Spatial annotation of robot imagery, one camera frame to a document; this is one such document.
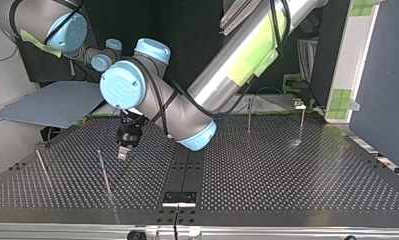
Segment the metal rod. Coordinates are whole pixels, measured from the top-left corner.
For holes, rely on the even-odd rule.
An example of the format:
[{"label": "metal rod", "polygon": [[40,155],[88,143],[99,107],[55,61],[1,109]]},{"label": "metal rod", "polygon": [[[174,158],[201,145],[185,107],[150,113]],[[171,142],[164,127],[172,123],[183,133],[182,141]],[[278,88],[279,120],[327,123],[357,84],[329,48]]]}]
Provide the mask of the metal rod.
[{"label": "metal rod", "polygon": [[248,105],[248,133],[251,132],[252,128],[252,99],[249,99]]},{"label": "metal rod", "polygon": [[100,167],[102,168],[103,178],[105,179],[106,188],[108,190],[108,193],[112,194],[111,187],[109,186],[108,174],[106,173],[105,169],[105,163],[103,162],[102,151],[97,150],[97,156],[99,158]]},{"label": "metal rod", "polygon": [[47,171],[46,165],[44,165],[43,158],[42,158],[42,156],[40,154],[40,151],[38,149],[36,150],[36,153],[37,153],[37,158],[40,161],[41,168],[43,169],[43,171]]},{"label": "metal rod", "polygon": [[301,129],[304,127],[305,110],[306,110],[306,108],[302,110]]}]

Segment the green tape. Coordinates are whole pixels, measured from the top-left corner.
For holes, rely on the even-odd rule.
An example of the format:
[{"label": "green tape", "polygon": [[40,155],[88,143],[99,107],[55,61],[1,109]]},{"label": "green tape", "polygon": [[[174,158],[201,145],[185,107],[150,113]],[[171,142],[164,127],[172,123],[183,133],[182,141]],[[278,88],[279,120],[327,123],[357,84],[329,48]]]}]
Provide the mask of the green tape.
[{"label": "green tape", "polygon": [[352,5],[352,16],[370,16],[373,7],[376,5],[375,0],[355,0]]},{"label": "green tape", "polygon": [[327,118],[346,119],[351,108],[351,97],[352,90],[350,89],[334,89]]},{"label": "green tape", "polygon": [[[283,32],[286,26],[284,14],[280,12],[277,19]],[[259,77],[278,57],[271,15],[267,15],[252,34],[248,45],[228,70],[227,76],[239,86],[243,86],[252,74]]]}]

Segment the cable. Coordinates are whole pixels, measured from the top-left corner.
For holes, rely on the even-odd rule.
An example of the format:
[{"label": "cable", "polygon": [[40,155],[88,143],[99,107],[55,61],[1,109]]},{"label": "cable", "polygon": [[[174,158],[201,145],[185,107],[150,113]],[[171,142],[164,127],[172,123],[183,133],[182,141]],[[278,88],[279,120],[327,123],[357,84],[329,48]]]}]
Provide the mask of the cable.
[{"label": "cable", "polygon": [[86,69],[82,68],[80,65],[78,65],[78,64],[77,64],[76,62],[74,62],[74,61],[73,61],[73,63],[74,63],[74,65],[75,65],[78,69],[80,69],[80,70],[84,73],[84,79],[83,79],[83,81],[86,81],[87,78],[90,78],[93,82],[96,82],[96,79],[94,79],[90,74],[88,74],[87,71],[86,71]]},{"label": "cable", "polygon": [[16,54],[17,52],[18,52],[18,46],[15,46],[14,52],[13,52],[10,56],[0,59],[0,62],[6,61],[6,60],[12,58],[13,56],[15,56],[15,54]]},{"label": "cable", "polygon": [[207,115],[208,117],[222,117],[225,115],[230,114],[236,107],[237,105],[239,105],[240,101],[243,99],[243,97],[246,95],[246,93],[248,92],[248,90],[250,89],[250,87],[252,86],[251,83],[248,84],[248,86],[245,88],[245,90],[242,92],[242,95],[237,99],[237,101],[233,104],[233,106],[226,112],[223,113],[218,113],[218,114],[214,114],[212,112],[209,112],[208,110],[206,110],[205,108],[203,108],[201,105],[199,105],[195,99],[193,99],[192,96],[190,96],[190,94],[185,91],[179,84],[178,82],[172,80],[171,83],[173,84],[173,87],[180,93],[182,94],[190,103],[193,104],[193,106],[195,106],[197,109],[199,109],[199,111],[201,111],[203,114]]},{"label": "cable", "polygon": [[315,99],[315,102],[317,103],[318,107],[321,109],[321,111],[323,111],[324,115],[326,115],[326,110],[324,110],[323,106],[318,102],[317,97],[314,94],[314,91],[312,91],[311,84],[308,81],[308,77],[305,74],[305,66],[304,66],[304,63],[302,62],[302,53],[301,53],[301,51],[298,51],[298,55],[299,55],[298,56],[299,57],[299,62],[301,64],[302,69],[304,70],[304,78],[305,78],[304,81],[308,85],[308,89],[311,92],[312,97]]},{"label": "cable", "polygon": [[76,9],[74,9],[74,10],[68,15],[68,17],[66,17],[66,18],[64,19],[63,22],[61,22],[55,29],[53,29],[53,31],[52,31],[49,35],[47,35],[46,39],[44,40],[44,44],[47,45],[47,42],[49,42],[49,40],[50,40],[53,36],[55,36],[55,34],[56,34],[59,30],[61,30],[61,28],[62,28],[62,27],[63,27],[63,26],[77,13],[77,12],[80,11],[80,9],[81,9],[81,7],[83,7],[83,5],[84,5],[84,1],[81,0],[80,5],[78,5],[78,7],[77,7]]},{"label": "cable", "polygon": [[281,0],[281,3],[283,4],[283,8],[284,8],[284,12],[285,12],[284,14],[286,17],[286,26],[285,26],[284,36],[283,36],[283,41],[282,41],[282,47],[284,47],[286,45],[287,38],[290,33],[290,25],[292,25],[292,16],[290,15],[289,4],[287,3],[287,1]]},{"label": "cable", "polygon": [[278,24],[278,19],[277,19],[277,10],[276,10],[276,4],[275,0],[270,0],[270,9],[271,9],[271,17],[273,18],[273,27],[274,27],[274,33],[276,35],[276,42],[277,42],[277,52],[280,57],[283,57],[283,46],[282,40],[280,37],[280,29],[279,29],[279,24]]},{"label": "cable", "polygon": [[161,113],[162,129],[164,130],[165,136],[168,136],[167,115],[165,113],[164,105],[162,104],[161,92],[159,91],[158,84],[142,62],[133,57],[127,57],[127,59],[139,67],[147,80],[152,83],[153,91],[155,92],[156,101],[158,102],[159,111]]},{"label": "cable", "polygon": [[279,56],[283,57],[283,48],[286,45],[287,38],[288,38],[289,32],[290,32],[290,25],[292,24],[289,4],[287,3],[286,0],[280,0],[281,3],[283,4],[283,8],[285,11],[285,17],[286,17],[285,30],[283,32],[283,37],[281,37],[278,18],[277,18],[277,9],[276,9],[275,0],[269,0],[269,1],[270,1],[271,17],[273,20],[274,33],[276,35],[276,42],[277,42],[276,50],[277,50]]},{"label": "cable", "polygon": [[255,95],[252,97],[252,100],[251,100],[251,111],[253,111],[253,103],[254,103],[254,101],[255,101],[255,97],[258,96],[259,93],[261,93],[262,91],[264,91],[264,90],[266,90],[266,89],[274,89],[274,90],[276,90],[278,93],[283,94],[282,91],[280,91],[278,88],[275,88],[275,87],[263,87],[263,88],[259,89],[259,90],[255,93]]}]

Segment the metal post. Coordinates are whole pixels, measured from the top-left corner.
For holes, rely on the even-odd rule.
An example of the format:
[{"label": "metal post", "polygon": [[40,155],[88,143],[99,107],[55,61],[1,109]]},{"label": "metal post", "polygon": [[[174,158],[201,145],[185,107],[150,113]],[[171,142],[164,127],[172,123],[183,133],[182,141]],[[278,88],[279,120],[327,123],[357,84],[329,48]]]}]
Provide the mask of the metal post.
[{"label": "metal post", "polygon": [[252,128],[252,100],[249,99],[249,105],[248,105],[248,133],[251,132]]},{"label": "metal post", "polygon": [[106,169],[105,169],[105,163],[103,162],[102,151],[97,150],[97,156],[99,158],[100,167],[102,168],[103,178],[105,179],[106,188],[108,190],[108,193],[112,194],[111,187],[109,186],[108,174],[106,173]]},{"label": "metal post", "polygon": [[40,151],[38,149],[36,150],[36,153],[37,153],[37,158],[40,161],[41,168],[43,169],[43,171],[47,171],[46,165],[44,165],[43,158],[42,158],[42,156],[40,154]]}]

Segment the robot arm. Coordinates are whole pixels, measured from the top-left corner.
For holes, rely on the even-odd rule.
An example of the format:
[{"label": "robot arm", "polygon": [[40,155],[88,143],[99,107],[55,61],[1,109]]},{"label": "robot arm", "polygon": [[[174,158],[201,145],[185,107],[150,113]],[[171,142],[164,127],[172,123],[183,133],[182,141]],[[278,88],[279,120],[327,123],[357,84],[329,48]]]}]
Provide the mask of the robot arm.
[{"label": "robot arm", "polygon": [[[290,30],[327,1],[288,0]],[[285,29],[282,1],[275,1],[275,9],[279,29]],[[217,128],[207,113],[218,113],[252,76],[260,76],[278,57],[277,47],[270,1],[261,1],[189,87],[192,99],[177,94],[162,80],[170,49],[151,39],[140,39],[132,58],[107,70],[100,87],[111,105],[137,108],[179,143],[197,151],[208,144]],[[162,106],[165,116],[161,116]]]},{"label": "robot arm", "polygon": [[[275,8],[270,1],[260,1],[184,95],[162,79],[171,51],[160,42],[140,39],[134,56],[120,61],[122,45],[118,42],[110,42],[103,51],[81,51],[87,24],[76,12],[79,5],[75,0],[0,0],[0,25],[14,36],[19,37],[24,30],[67,57],[92,63],[104,72],[100,90],[110,105],[123,111],[137,108],[177,142],[197,151],[215,134],[212,113],[218,113],[249,79],[260,76],[278,57],[273,16],[279,29],[293,30],[327,1],[275,0]],[[290,9],[290,26],[283,2]]]},{"label": "robot arm", "polygon": [[30,35],[66,57],[103,72],[121,58],[122,44],[108,39],[106,48],[84,48],[87,21],[78,0],[0,0],[0,26],[13,37]]}]

